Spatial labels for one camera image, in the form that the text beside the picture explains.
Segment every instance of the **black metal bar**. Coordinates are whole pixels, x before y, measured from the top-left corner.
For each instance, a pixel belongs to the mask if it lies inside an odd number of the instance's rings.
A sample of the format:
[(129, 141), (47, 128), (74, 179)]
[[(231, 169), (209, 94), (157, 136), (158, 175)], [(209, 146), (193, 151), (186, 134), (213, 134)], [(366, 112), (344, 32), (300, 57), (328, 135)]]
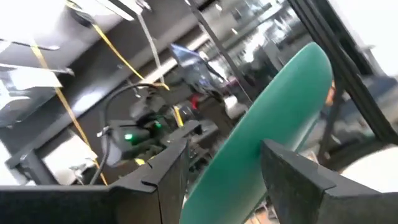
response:
[(322, 140), (320, 141), (319, 153), (318, 153), (318, 160), (323, 161), (326, 159), (325, 153), (330, 145), (331, 135), (333, 134), (333, 130), (335, 127), (335, 122), (338, 118), (338, 114), (340, 112), (341, 104), (343, 103), (343, 93), (344, 88), (337, 83), (336, 85), (336, 92), (333, 97), (333, 105), (330, 108), (330, 113), (326, 118), (326, 127), (323, 132)]
[(37, 185), (59, 184), (49, 168), (38, 158), (34, 151), (30, 151), (21, 157), (21, 166), (25, 173)]
[(190, 9), (193, 13), (193, 15), (198, 19), (198, 22), (203, 26), (204, 30), (207, 32), (207, 34), (210, 36), (210, 39), (213, 41), (213, 43), (216, 45), (216, 48), (220, 51), (220, 54), (225, 58), (227, 63), (232, 69), (232, 72), (238, 79), (238, 83), (242, 88), (242, 91), (244, 94), (247, 96), (250, 104), (252, 103), (252, 98), (248, 95), (247, 90), (250, 90), (250, 85), (249, 83), (244, 79), (244, 76), (242, 72), (238, 69), (238, 67), (235, 65), (235, 63), (232, 61), (232, 58), (229, 56), (227, 51), (225, 50), (223, 44), (220, 42), (220, 40), (217, 38), (216, 34), (213, 32), (209, 24), (207, 23), (206, 19), (202, 16), (201, 12), (198, 9), (198, 5), (195, 2), (195, 0), (187, 0), (190, 3)]
[(313, 40), (328, 55), (335, 77), (340, 77), (359, 112), (380, 141), (398, 143), (398, 136), (358, 76), (358, 68), (349, 63), (332, 30), (309, 0), (288, 0), (308, 29)]
[(261, 168), (279, 223), (397, 223), (397, 193), (377, 190), (265, 140)]
[(339, 43), (347, 52), (350, 58), (353, 59), (362, 75), (383, 73), (380, 65), (371, 60), (373, 55), (370, 53), (365, 57), (358, 49), (358, 44), (354, 41), (350, 32), (346, 29), (343, 22), (335, 12), (328, 0), (314, 0), (313, 1), (325, 18), (333, 32), (339, 37)]

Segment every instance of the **electronic device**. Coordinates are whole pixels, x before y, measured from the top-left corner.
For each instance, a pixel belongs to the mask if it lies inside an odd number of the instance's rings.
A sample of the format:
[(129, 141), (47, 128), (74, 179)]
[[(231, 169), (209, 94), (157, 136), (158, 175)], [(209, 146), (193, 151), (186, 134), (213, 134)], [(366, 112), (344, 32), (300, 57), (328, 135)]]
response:
[(189, 159), (179, 139), (109, 186), (1, 186), (1, 223), (179, 222)]
[[(114, 97), (109, 97), (105, 104), (104, 114), (101, 116), (101, 125), (104, 129), (98, 133), (104, 152), (105, 161), (101, 163), (103, 165), (106, 163), (111, 167), (120, 166), (138, 156), (147, 161), (169, 146), (170, 142), (201, 132), (198, 121), (189, 121), (183, 127), (171, 132), (167, 128), (167, 123), (175, 123), (175, 120), (171, 115), (171, 121), (167, 121), (166, 114), (171, 110), (172, 105), (168, 105), (157, 92), (158, 88), (163, 87), (149, 84), (136, 86), (145, 86), (147, 90), (141, 90), (140, 100), (131, 106), (131, 119), (108, 121), (106, 119), (107, 105)], [(131, 88), (135, 87), (127, 86), (118, 92)]]

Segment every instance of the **wire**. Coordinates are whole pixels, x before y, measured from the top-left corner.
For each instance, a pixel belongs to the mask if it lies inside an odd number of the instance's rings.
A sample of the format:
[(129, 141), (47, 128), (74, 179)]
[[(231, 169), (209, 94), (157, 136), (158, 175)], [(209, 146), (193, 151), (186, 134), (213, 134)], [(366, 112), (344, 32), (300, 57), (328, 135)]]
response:
[[(116, 54), (116, 56), (119, 57), (119, 59), (128, 67), (130, 68), (130, 70), (136, 74), (141, 80), (145, 80), (144, 77), (142, 77), (142, 75), (140, 75), (140, 73), (137, 72), (137, 70), (135, 70), (130, 64), (129, 62), (124, 59), (124, 57), (118, 52), (118, 50), (116, 50), (116, 48), (114, 47), (114, 45), (112, 44), (112, 42), (107, 38), (107, 36), (104, 34), (104, 32), (101, 30), (101, 28), (96, 25), (93, 24), (93, 27), (95, 29), (95, 31), (97, 31), (97, 33), (102, 37), (102, 39), (105, 41), (105, 43), (109, 46), (109, 48)], [(163, 86), (166, 90), (170, 90), (170, 88), (164, 84), (164, 83), (155, 83), (155, 86)]]
[[(118, 95), (120, 95), (121, 93), (130, 90), (130, 89), (134, 89), (137, 88), (139, 86), (144, 86), (144, 87), (152, 87), (152, 88), (156, 88), (155, 85), (153, 84), (148, 84), (148, 83), (137, 83), (137, 84), (133, 84), (133, 85), (128, 85), (128, 86), (124, 86), (118, 90), (116, 90), (115, 92), (113, 92), (112, 94), (110, 94), (105, 100), (104, 100), (104, 107), (103, 109), (100, 111), (99, 114), (99, 125), (102, 128), (106, 128), (108, 126), (108, 108), (110, 105), (110, 102), (117, 97)], [(104, 152), (104, 156), (102, 158), (101, 164), (99, 165), (97, 171), (95, 172), (93, 178), (90, 180), (90, 185), (93, 185), (98, 176), (100, 175), (100, 173), (102, 172), (102, 170), (104, 169), (105, 163), (108, 160), (109, 157), (109, 153), (110, 153), (110, 141), (109, 141), (109, 137), (105, 137), (105, 152)]]
[[(150, 49), (152, 51), (152, 54), (154, 55), (156, 67), (159, 69), (162, 66), (162, 64), (160, 63), (159, 56), (157, 55), (157, 49), (156, 49), (154, 40), (153, 40), (151, 34), (149, 33), (147, 24), (145, 23), (145, 20), (144, 20), (143, 16), (141, 14), (137, 14), (137, 17), (138, 17), (139, 23), (141, 24), (142, 29), (144, 30), (145, 36), (148, 39)], [(160, 82), (164, 83), (163, 75), (160, 77)]]
[[(35, 54), (35, 56), (37, 57), (37, 59), (39, 60), (41, 66), (43, 68), (49, 69), (49, 66), (47, 65), (47, 62), (44, 59), (44, 56), (42, 54), (42, 52), (40, 51), (40, 49), (38, 48), (36, 41), (32, 38), (32, 45), (30, 47), (33, 51), (33, 53)], [(83, 129), (81, 128), (79, 122), (76, 119), (75, 114), (73, 113), (72, 109), (70, 108), (70, 105), (68, 104), (67, 99), (65, 98), (65, 96), (63, 95), (61, 89), (59, 89), (58, 87), (55, 88), (55, 92), (57, 94), (57, 96), (59, 97), (63, 107), (65, 107), (65, 109), (67, 110), (69, 116), (72, 119), (73, 124), (75, 125), (75, 127), (77, 128), (78, 132), (80, 133), (80, 136), (83, 138), (84, 142), (87, 144), (88, 148), (93, 151), (93, 149), (90, 146), (90, 143), (88, 142), (88, 139), (86, 137), (86, 134), (84, 133)], [(95, 160), (95, 165), (97, 168), (100, 168), (100, 165), (98, 164), (97, 160)], [(108, 185), (105, 176), (102, 172), (100, 172), (102, 181), (104, 182), (105, 185)]]
[[(82, 12), (85, 13), (87, 15), (89, 15), (87, 12), (85, 12), (82, 9), (78, 8), (78, 5), (74, 2), (71, 2), (69, 0), (66, 1), (65, 5), (75, 11), (78, 12)], [(116, 47), (112, 44), (112, 42), (108, 39), (108, 37), (104, 34), (104, 32), (101, 30), (101, 28), (97, 25), (97, 24), (92, 24), (95, 31), (97, 31), (97, 33), (99, 34), (99, 36), (101, 36), (101, 38), (105, 41), (105, 43), (109, 46), (109, 48), (116, 54), (116, 56), (118, 56), (118, 58), (128, 67), (130, 68), (130, 70), (136, 74), (141, 80), (145, 80), (145, 78), (139, 73), (137, 72), (136, 69), (134, 69), (130, 63), (119, 53), (119, 51), (116, 49)], [(155, 61), (159, 60), (157, 54), (155, 57)], [(155, 83), (154, 85), (156, 86), (163, 86), (166, 90), (170, 90), (170, 88), (164, 83)]]

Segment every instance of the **green led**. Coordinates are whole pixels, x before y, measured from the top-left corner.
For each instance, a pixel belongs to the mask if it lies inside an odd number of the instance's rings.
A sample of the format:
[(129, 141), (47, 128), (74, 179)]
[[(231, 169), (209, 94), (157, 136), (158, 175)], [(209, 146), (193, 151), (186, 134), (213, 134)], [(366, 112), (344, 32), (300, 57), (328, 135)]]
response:
[(156, 126), (156, 128), (161, 128), (162, 127), (162, 125), (158, 121), (155, 121), (155, 126)]
[(132, 134), (125, 134), (124, 139), (125, 140), (132, 140), (133, 135)]

